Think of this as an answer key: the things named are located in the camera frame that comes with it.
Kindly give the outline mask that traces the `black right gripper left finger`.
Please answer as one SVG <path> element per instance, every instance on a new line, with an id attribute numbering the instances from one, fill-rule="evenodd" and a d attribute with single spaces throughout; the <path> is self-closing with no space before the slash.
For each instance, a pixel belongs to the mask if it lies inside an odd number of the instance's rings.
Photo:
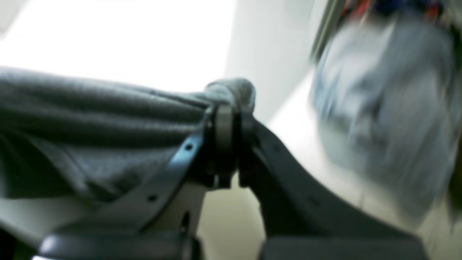
<path id="1" fill-rule="evenodd" d="M 201 260 L 204 197 L 231 187 L 235 112 L 207 109 L 166 166 L 116 201 L 47 235 L 40 260 Z"/>

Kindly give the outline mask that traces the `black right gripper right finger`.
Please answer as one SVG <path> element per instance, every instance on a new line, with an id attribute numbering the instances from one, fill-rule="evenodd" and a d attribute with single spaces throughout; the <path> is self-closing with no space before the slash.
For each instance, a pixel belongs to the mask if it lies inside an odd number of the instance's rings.
<path id="1" fill-rule="evenodd" d="M 261 260 L 427 260 L 422 242 L 335 195 L 250 112 L 238 114 L 239 182 L 261 206 Z"/>

